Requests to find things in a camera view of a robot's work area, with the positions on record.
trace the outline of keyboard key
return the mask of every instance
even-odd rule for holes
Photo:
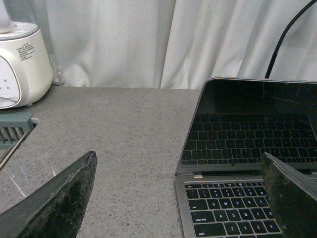
[[[185,188],[201,188],[202,186],[200,184],[187,184],[185,185]]]
[[[211,188],[210,189],[210,193],[211,193],[211,196],[213,198],[219,198],[219,197],[222,197],[221,195],[221,192],[220,192],[220,189],[219,188]]]
[[[241,198],[232,198],[231,202],[235,208],[244,208],[244,203]]]
[[[280,232],[280,229],[275,221],[269,220],[269,221],[263,221],[263,223],[268,232]]]
[[[238,226],[234,222],[225,223],[224,226],[226,227],[228,235],[238,235],[238,234],[240,234]]]
[[[239,209],[240,216],[242,220],[252,220],[253,216],[249,209]]]
[[[186,190],[186,193],[188,199],[198,198],[198,193],[196,189],[188,189]]]
[[[266,216],[264,215],[264,212],[262,211],[261,208],[252,208],[251,212],[254,216],[255,219],[266,219]]]
[[[251,225],[255,233],[266,233],[266,229],[261,221],[252,221]]]
[[[207,199],[209,209],[220,209],[218,199]]]
[[[207,204],[204,199],[199,200],[189,200],[190,210],[207,210]]]
[[[208,189],[198,189],[199,197],[200,198],[209,198],[210,193]]]
[[[228,221],[226,212],[224,210],[216,210],[213,212],[214,217],[218,222],[226,222]]]
[[[252,234],[253,230],[249,222],[238,222],[242,234]]]
[[[241,220],[239,212],[235,209],[226,210],[226,213],[227,213],[230,221],[240,221]]]
[[[193,223],[214,222],[212,211],[192,212]]]
[[[245,193],[244,193],[242,188],[235,187],[232,189],[232,191],[236,197],[244,197],[245,196]]]
[[[224,236],[226,231],[222,223],[209,223],[194,225],[196,237]]]
[[[223,209],[232,208],[232,204],[229,198],[219,199],[219,203]]]

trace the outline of gray countertop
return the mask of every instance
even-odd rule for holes
[[[0,213],[89,150],[98,164],[78,238],[182,237],[174,172],[197,90],[52,87],[0,171]]]

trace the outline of black key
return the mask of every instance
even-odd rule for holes
[[[238,122],[232,122],[232,123],[231,123],[231,129],[232,129],[232,130],[240,130],[240,123],[238,123]]]
[[[192,157],[193,157],[193,160],[201,160],[202,159],[202,152],[200,150],[193,150]]]
[[[265,148],[271,148],[271,147],[273,147],[273,141],[272,141],[272,139],[264,139],[263,142],[264,142]]]
[[[235,159],[240,159],[242,158],[242,153],[240,149],[234,149],[232,150],[232,157]]]
[[[222,197],[221,192],[220,192],[220,189],[218,189],[218,188],[211,188],[211,189],[210,189],[210,193],[211,193],[211,196],[212,196],[213,198]]]
[[[226,147],[227,147],[227,149],[236,148],[236,144],[235,144],[234,140],[226,140]]]
[[[193,123],[191,131],[201,131],[203,130],[203,124],[202,123]]]
[[[204,131],[212,131],[212,123],[204,123],[203,130]]]
[[[221,123],[218,123],[218,122],[212,123],[212,129],[213,130],[221,130]]]
[[[271,130],[265,130],[264,135],[265,135],[266,139],[274,138],[273,131],[271,131]]]
[[[218,115],[209,115],[210,122],[220,122],[220,116]]]
[[[198,150],[206,150],[206,142],[204,140],[196,141],[196,146]]]
[[[229,122],[224,122],[221,124],[222,130],[231,130],[231,126]]]
[[[219,199],[219,203],[220,203],[220,205],[221,205],[221,207],[222,207],[223,209],[232,208],[232,204],[231,204],[229,198]]]
[[[208,140],[208,132],[199,131],[199,132],[198,132],[198,138],[199,138],[200,140]]]
[[[229,159],[229,160],[228,160],[228,163],[229,163],[229,164],[237,164],[237,163],[238,163],[238,160],[237,160],[237,159]]]
[[[196,189],[188,189],[186,190],[188,199],[198,198],[198,193]]]
[[[196,141],[187,141],[185,150],[196,150]]]
[[[255,219],[266,219],[266,216],[264,215],[264,212],[261,208],[252,208],[251,212]]]
[[[198,140],[198,132],[197,131],[189,132],[188,140]]]
[[[232,198],[231,202],[235,208],[243,208],[245,207],[241,198]]]
[[[224,184],[223,183],[215,183],[213,186],[214,187],[224,187]]]
[[[218,222],[226,222],[228,221],[226,212],[224,210],[216,210],[214,211],[214,217]]]
[[[257,206],[254,199],[251,197],[244,197],[243,201],[244,201],[244,204],[246,205],[246,207],[256,207]]]
[[[216,148],[216,141],[215,140],[208,140],[206,142],[206,147],[208,150],[214,150]]]
[[[182,159],[183,160],[191,160],[192,159],[192,152],[188,150],[184,150],[182,154]]]
[[[266,233],[266,229],[261,221],[252,221],[251,225],[255,233]]]
[[[241,218],[240,218],[240,215],[239,215],[239,212],[237,210],[226,210],[227,212],[227,215],[228,215],[228,218],[230,221],[240,221]]]
[[[260,158],[262,156],[260,149],[251,149],[251,154],[253,158]]]
[[[274,220],[263,222],[268,232],[280,232],[280,229]]]
[[[254,200],[256,201],[259,207],[267,207],[268,203],[264,199],[264,197],[255,197]]]
[[[187,184],[185,185],[185,188],[201,188],[202,186],[200,184]]]
[[[253,216],[249,209],[239,209],[240,216],[242,220],[252,220]]]
[[[198,189],[199,197],[200,198],[209,198],[209,190],[208,189]]]
[[[226,131],[218,131],[218,139],[219,140],[226,140],[228,138]]]
[[[212,211],[192,212],[193,223],[214,222]]]
[[[224,159],[231,159],[232,158],[231,150],[222,150],[222,157]]]
[[[279,152],[281,153],[282,157],[290,157],[288,149],[287,148],[280,148]]]
[[[257,139],[265,138],[264,132],[262,130],[255,131],[255,135]]]
[[[198,160],[197,162],[199,165],[207,165],[208,164],[207,160]]]
[[[245,139],[246,138],[246,133],[245,131],[237,131],[237,138],[238,139]]]
[[[230,188],[222,188],[221,192],[224,197],[233,197],[233,192]]]
[[[200,115],[200,122],[209,122],[209,115]]]
[[[244,193],[242,188],[235,187],[232,189],[232,191],[236,197],[244,197],[245,196],[245,193]]]
[[[256,192],[252,187],[244,187],[243,190],[245,191],[247,196],[256,196]]]
[[[299,154],[298,154],[298,151],[296,148],[289,148],[289,154],[291,155],[291,157],[295,157],[295,158],[298,158],[299,157]]]
[[[235,131],[227,132],[228,139],[237,139],[237,133]]]
[[[266,214],[267,218],[270,218],[270,219],[274,218],[273,213],[268,207],[263,208],[263,211]]]
[[[214,159],[222,159],[222,152],[221,150],[213,150],[212,151],[212,157]]]
[[[197,161],[196,160],[183,160],[182,164],[183,165],[196,165]]]
[[[224,226],[226,227],[228,235],[238,235],[240,234],[238,226],[234,222],[225,223]]]
[[[226,142],[225,140],[217,140],[217,149],[225,149],[226,148]]]
[[[255,139],[256,138],[254,131],[252,131],[252,130],[246,131],[246,137],[247,137],[247,139]]]
[[[218,199],[207,199],[209,209],[220,209]]]
[[[206,200],[199,199],[199,200],[189,200],[189,208],[190,210],[207,210]]]
[[[226,231],[222,223],[209,223],[194,225],[196,237],[224,236]]]
[[[218,164],[218,160],[208,160],[209,165],[215,165]]]
[[[211,150],[203,150],[202,156],[204,160],[211,160],[212,159]]]
[[[213,187],[213,185],[211,183],[207,183],[207,184],[203,184],[203,187],[211,188],[211,187]]]
[[[273,139],[273,145],[274,147],[282,147],[282,140],[281,139]]]
[[[209,140],[218,140],[218,134],[216,131],[209,131],[208,132],[208,139]]]
[[[242,149],[241,152],[242,152],[243,158],[251,158],[252,157],[250,149]]]
[[[283,147],[291,147],[292,146],[290,139],[282,139],[282,144],[283,144]]]
[[[242,234],[252,234],[253,230],[249,222],[238,222]]]
[[[246,140],[244,141],[244,143],[245,143],[245,145],[246,145],[246,148],[254,148],[254,147],[255,147],[255,146],[254,146],[254,141],[251,140],[251,139],[246,139]]]
[[[266,190],[264,187],[255,187],[254,190],[259,196],[265,196],[266,195]]]

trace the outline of curtain fold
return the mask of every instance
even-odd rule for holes
[[[308,3],[41,1],[66,86],[180,89],[212,76],[264,78],[284,28]],[[270,78],[317,80],[316,22],[317,4],[286,35]]]

